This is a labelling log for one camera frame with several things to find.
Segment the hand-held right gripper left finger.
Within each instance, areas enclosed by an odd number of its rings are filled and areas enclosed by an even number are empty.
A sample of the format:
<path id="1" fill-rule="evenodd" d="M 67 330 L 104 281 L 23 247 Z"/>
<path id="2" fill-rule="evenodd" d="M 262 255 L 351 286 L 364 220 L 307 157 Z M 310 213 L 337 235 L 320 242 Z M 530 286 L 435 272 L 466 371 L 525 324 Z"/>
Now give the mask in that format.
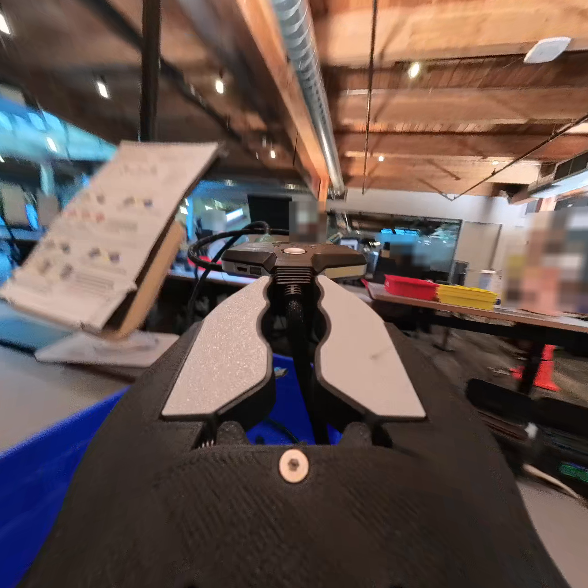
<path id="1" fill-rule="evenodd" d="M 199 324 L 160 419 L 200 422 L 217 431 L 237 422 L 249 431 L 276 401 L 273 353 L 263 333 L 270 309 L 269 276 L 257 278 Z"/>

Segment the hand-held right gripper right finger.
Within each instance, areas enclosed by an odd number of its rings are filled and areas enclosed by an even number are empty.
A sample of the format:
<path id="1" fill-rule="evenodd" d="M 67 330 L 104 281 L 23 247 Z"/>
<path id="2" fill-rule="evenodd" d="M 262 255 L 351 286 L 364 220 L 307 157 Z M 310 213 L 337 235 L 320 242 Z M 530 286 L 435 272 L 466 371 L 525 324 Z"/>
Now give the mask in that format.
<path id="1" fill-rule="evenodd" d="M 318 311 L 326 330 L 315 350 L 314 371 L 328 420 L 370 425 L 427 419 L 385 322 L 341 285 L 316 279 Z"/>

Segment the grey and black USB hub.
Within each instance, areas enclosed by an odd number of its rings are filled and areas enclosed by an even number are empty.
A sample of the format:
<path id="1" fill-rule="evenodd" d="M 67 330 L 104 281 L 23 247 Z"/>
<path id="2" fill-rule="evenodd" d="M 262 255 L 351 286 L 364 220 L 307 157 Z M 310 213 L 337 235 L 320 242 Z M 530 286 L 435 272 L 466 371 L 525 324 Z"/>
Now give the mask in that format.
<path id="1" fill-rule="evenodd" d="M 363 277 L 367 260 L 362 253 L 333 243 L 249 242 L 224 252 L 221 267 L 232 275 L 269 276 L 279 285 L 302 286 L 320 275 Z"/>

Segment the blue plastic bin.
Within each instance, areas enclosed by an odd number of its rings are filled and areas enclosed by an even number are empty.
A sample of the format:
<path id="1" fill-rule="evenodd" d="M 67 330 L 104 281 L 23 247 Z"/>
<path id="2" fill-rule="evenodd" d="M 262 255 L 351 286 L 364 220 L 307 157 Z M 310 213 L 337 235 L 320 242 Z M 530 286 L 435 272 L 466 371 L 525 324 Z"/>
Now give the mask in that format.
<path id="1" fill-rule="evenodd" d="M 257 445 L 314 445 L 292 358 L 274 354 L 273 366 L 274 407 L 267 419 L 247 431 L 247 438 Z M 87 446 L 128 388 L 1 453 L 1 587 L 15 587 L 29 569 Z"/>

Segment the red plastic bin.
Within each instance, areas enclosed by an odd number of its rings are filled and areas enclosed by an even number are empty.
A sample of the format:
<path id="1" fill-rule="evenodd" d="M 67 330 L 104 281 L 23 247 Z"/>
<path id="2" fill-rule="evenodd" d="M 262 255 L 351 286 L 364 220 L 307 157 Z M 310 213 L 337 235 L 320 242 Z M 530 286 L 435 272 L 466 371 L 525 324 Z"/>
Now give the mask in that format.
<path id="1" fill-rule="evenodd" d="M 438 284 L 429 280 L 386 274 L 384 287 L 392 296 L 430 302 L 436 300 Z"/>

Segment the long yellow plastic bin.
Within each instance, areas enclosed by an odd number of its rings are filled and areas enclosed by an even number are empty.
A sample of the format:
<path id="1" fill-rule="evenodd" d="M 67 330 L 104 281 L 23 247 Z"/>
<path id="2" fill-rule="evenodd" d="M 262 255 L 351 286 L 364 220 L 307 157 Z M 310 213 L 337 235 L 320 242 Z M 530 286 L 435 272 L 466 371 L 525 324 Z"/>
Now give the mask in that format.
<path id="1" fill-rule="evenodd" d="M 492 311 L 498 294 L 491 290 L 467 288 L 460 285 L 437 285 L 437 300 L 445 305 Z"/>

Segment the clear acrylic stand base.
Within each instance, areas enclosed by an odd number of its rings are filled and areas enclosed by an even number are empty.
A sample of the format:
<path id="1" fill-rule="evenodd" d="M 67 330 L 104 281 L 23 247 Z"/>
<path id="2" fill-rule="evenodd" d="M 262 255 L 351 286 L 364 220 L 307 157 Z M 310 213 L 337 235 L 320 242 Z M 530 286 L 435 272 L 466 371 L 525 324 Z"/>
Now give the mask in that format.
<path id="1" fill-rule="evenodd" d="M 78 332 L 37 350 L 34 357 L 51 364 L 148 368 L 178 339 L 176 334 L 142 330 L 116 340 Z"/>

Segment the long wooden table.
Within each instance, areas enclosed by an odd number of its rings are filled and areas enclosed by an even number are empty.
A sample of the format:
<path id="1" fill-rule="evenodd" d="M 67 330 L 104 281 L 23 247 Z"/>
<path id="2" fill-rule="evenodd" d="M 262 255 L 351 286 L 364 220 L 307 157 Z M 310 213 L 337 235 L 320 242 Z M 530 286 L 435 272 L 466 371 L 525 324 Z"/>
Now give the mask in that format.
<path id="1" fill-rule="evenodd" d="M 587 333 L 587 321 L 572 318 L 566 315 L 550 316 L 541 313 L 520 311 L 511 308 L 495 306 L 491 310 L 464 307 L 440 303 L 434 300 L 423 300 L 407 298 L 404 296 L 391 295 L 384 285 L 372 282 L 365 282 L 365 288 L 373 300 L 385 303 L 395 303 L 405 306 L 430 309 L 436 312 L 446 312 L 457 315 L 478 316 L 486 319 L 501 320 L 504 322 L 519 323 L 537 327 L 564 330 L 576 333 Z"/>

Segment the black panel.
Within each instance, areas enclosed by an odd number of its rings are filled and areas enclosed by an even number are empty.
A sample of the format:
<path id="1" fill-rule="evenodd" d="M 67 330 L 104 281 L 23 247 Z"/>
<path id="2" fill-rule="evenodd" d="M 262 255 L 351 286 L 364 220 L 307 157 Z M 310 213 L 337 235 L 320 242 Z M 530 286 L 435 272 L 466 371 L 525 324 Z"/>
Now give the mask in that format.
<path id="1" fill-rule="evenodd" d="M 251 222 L 265 222 L 271 229 L 288 231 L 290 228 L 290 204 L 286 196 L 247 195 L 247 207 Z"/>

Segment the instruction sheet on wooden board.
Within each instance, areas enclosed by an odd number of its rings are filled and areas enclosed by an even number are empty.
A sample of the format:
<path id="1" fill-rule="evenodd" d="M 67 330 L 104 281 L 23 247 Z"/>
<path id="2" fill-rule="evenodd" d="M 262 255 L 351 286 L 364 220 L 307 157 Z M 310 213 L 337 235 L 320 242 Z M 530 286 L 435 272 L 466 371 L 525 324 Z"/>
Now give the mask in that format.
<path id="1" fill-rule="evenodd" d="M 98 334 L 223 144 L 122 141 L 1 287 L 14 309 Z"/>

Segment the orange traffic cone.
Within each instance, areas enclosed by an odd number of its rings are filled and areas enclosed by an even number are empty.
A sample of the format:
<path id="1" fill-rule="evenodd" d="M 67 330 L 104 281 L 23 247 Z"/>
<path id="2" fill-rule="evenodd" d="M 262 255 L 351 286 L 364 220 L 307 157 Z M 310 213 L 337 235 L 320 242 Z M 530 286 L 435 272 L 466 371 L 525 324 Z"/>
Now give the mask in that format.
<path id="1" fill-rule="evenodd" d="M 558 392 L 553 380 L 555 345 L 532 343 L 522 365 L 510 368 L 512 377 L 518 381 L 518 393 L 530 396 L 534 388 Z"/>

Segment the black vertical pole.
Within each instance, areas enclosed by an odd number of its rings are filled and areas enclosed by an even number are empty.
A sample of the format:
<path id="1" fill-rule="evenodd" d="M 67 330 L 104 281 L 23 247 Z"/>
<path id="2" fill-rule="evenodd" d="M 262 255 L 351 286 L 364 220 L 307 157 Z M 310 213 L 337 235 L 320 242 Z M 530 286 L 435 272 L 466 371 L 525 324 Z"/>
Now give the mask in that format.
<path id="1" fill-rule="evenodd" d="M 142 2 L 141 99 L 139 141 L 152 142 L 156 121 L 160 75 L 161 1 Z"/>

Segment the white ceiling access point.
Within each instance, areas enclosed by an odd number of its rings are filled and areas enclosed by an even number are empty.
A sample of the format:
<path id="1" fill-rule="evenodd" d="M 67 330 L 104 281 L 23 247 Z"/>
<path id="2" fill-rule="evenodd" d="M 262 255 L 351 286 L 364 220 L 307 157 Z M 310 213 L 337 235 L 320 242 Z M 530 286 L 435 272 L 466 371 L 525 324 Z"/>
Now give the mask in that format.
<path id="1" fill-rule="evenodd" d="M 527 51 L 523 62 L 528 65 L 552 62 L 567 51 L 570 42 L 568 36 L 539 40 Z"/>

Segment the silver ceiling duct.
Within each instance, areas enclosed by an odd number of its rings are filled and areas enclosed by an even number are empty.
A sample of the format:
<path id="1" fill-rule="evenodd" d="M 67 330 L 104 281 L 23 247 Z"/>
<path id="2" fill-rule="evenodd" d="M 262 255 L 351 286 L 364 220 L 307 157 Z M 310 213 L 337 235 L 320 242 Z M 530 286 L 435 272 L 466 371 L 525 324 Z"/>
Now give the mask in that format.
<path id="1" fill-rule="evenodd" d="M 334 196 L 346 195 L 334 138 L 309 1 L 271 1 L 290 63 L 298 78 L 326 161 Z"/>

